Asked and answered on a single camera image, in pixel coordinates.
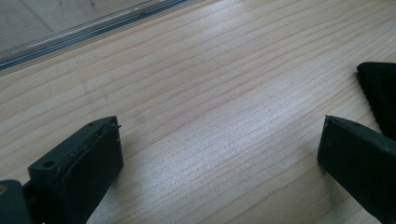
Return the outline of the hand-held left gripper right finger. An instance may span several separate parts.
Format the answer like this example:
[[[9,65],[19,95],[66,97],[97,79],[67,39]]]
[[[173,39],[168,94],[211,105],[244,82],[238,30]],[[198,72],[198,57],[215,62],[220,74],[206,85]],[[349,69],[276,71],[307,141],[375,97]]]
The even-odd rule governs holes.
[[[325,118],[318,163],[382,224],[396,224],[396,141],[357,122]]]

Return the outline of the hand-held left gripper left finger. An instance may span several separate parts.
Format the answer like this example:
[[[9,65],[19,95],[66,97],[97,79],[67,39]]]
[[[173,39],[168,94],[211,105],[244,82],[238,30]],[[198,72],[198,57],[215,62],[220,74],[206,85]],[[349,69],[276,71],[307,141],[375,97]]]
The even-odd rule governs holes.
[[[35,224],[85,224],[123,167],[115,116],[95,120],[28,167]]]

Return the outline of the black cloth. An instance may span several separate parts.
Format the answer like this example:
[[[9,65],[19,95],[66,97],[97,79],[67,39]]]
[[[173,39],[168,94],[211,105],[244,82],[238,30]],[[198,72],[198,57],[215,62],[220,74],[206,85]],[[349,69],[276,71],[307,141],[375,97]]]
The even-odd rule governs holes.
[[[357,70],[382,134],[396,140],[396,63],[361,63]]]

